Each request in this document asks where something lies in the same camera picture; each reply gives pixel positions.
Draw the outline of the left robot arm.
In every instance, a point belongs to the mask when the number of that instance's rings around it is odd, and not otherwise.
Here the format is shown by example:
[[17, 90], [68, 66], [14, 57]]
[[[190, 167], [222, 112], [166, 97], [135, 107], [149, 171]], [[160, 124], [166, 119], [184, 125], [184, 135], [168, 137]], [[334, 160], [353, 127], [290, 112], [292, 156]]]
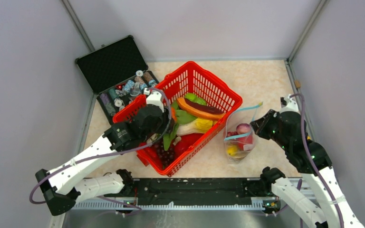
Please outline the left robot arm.
[[155, 133], [163, 136], [174, 123], [172, 108], [149, 104], [138, 110], [129, 121], [113, 124], [80, 154], [51, 170], [36, 172], [37, 185], [30, 193], [33, 204], [34, 192], [40, 189], [52, 216], [71, 210], [77, 203], [105, 194], [119, 193], [128, 196], [133, 192], [131, 175], [121, 170], [101, 178], [87, 175], [106, 162], [123, 154], [147, 147], [143, 143]]

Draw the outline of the red plastic shopping basket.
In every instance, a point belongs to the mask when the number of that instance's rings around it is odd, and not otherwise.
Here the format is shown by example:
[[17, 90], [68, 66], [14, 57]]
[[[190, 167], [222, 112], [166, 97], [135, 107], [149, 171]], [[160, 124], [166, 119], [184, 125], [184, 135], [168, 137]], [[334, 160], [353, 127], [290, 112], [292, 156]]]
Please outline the red plastic shopping basket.
[[151, 165], [160, 175], [171, 177], [225, 127], [227, 117], [242, 105], [243, 99], [215, 74], [193, 61], [188, 61], [167, 74], [157, 88], [164, 91], [170, 102], [186, 93], [194, 93], [207, 104], [225, 112], [221, 120], [165, 169], [161, 168], [159, 158], [150, 160], [137, 150], [136, 156], [144, 166]]

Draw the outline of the small orange pumpkin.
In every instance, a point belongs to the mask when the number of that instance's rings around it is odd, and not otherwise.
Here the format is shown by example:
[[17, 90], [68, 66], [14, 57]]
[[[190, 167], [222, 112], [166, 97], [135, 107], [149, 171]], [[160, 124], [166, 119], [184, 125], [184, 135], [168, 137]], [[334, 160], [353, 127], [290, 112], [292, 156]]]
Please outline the small orange pumpkin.
[[176, 117], [176, 114], [175, 114], [175, 109], [173, 107], [170, 108], [171, 110], [171, 116], [172, 116], [172, 119], [175, 123], [177, 123], [177, 117]]

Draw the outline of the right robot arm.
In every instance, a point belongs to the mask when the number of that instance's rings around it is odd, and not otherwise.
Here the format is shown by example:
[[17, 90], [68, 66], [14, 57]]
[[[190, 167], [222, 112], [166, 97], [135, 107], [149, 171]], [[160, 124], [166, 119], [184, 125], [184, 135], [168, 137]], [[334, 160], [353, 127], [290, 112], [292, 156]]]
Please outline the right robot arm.
[[269, 110], [250, 123], [255, 134], [273, 140], [285, 152], [317, 204], [309, 200], [277, 168], [266, 167], [261, 174], [260, 191], [281, 198], [310, 228], [362, 228], [364, 225], [350, 208], [324, 147], [307, 138], [304, 114]]

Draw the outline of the dark purple grape bunch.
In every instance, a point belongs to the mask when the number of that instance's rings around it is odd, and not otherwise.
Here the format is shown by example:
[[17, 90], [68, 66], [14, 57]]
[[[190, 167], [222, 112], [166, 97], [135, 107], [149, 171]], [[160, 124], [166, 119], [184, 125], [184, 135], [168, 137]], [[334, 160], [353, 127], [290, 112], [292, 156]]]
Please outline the dark purple grape bunch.
[[175, 146], [171, 144], [168, 149], [165, 148], [163, 142], [155, 143], [152, 148], [154, 149], [157, 157], [160, 159], [161, 168], [165, 169], [175, 160]]

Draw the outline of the red chili pepper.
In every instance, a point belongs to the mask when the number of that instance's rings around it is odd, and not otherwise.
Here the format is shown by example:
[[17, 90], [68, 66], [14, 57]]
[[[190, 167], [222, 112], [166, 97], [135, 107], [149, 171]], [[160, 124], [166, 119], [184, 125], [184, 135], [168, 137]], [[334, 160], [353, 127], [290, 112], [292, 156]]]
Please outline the red chili pepper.
[[143, 154], [145, 157], [149, 158], [150, 160], [155, 161], [158, 159], [157, 153], [151, 146], [141, 149], [140, 153]]

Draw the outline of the red grape bunch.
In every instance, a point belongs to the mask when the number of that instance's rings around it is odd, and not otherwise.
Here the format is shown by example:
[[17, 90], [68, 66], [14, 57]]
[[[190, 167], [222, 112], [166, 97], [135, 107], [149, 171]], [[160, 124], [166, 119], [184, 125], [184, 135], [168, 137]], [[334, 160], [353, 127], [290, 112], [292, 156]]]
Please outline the red grape bunch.
[[226, 138], [228, 140], [237, 139], [238, 137], [239, 137], [239, 134], [237, 131], [227, 132], [227, 134], [226, 134]]

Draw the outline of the purple red onion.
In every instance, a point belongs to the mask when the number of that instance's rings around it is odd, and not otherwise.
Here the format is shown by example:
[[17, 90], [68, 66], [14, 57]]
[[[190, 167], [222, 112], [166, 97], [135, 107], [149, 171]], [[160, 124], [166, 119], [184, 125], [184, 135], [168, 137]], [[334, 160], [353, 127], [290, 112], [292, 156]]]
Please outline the purple red onion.
[[237, 134], [247, 134], [252, 132], [252, 127], [248, 123], [241, 123], [236, 127]]

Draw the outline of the clear zip top bag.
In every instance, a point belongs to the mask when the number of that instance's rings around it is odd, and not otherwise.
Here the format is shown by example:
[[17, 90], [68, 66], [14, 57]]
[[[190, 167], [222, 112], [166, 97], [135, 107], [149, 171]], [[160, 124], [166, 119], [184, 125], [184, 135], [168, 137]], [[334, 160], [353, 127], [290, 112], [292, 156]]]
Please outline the clear zip top bag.
[[[257, 115], [257, 111], [260, 107], [262, 107], [262, 105], [263, 105], [263, 103], [260, 102], [260, 103], [254, 105], [254, 106], [239, 108], [239, 109], [235, 110], [234, 112], [232, 112], [227, 117], [227, 122], [226, 122], [224, 132], [223, 132], [223, 134], [224, 134], [223, 143], [224, 143], [225, 153], [226, 153], [226, 149], [227, 149], [228, 145], [236, 145], [237, 146], [237, 141], [238, 141], [239, 138], [248, 136], [250, 134], [253, 135], [255, 146], [256, 146], [258, 139], [257, 139], [257, 136], [254, 133], [253, 128], [252, 128], [251, 133], [239, 134], [239, 137], [237, 139], [228, 140], [226, 138], [226, 134], [227, 134], [227, 132], [236, 131], [236, 127], [239, 124], [247, 123], [247, 124], [250, 125], [250, 122], [255, 120], [255, 117]], [[227, 153], [226, 153], [226, 156], [227, 156], [227, 158], [230, 162], [239, 163], [242, 160], [244, 160], [253, 151], [253, 149], [251, 151], [241, 151], [240, 150], [238, 152], [238, 154], [234, 157], [229, 156]]]

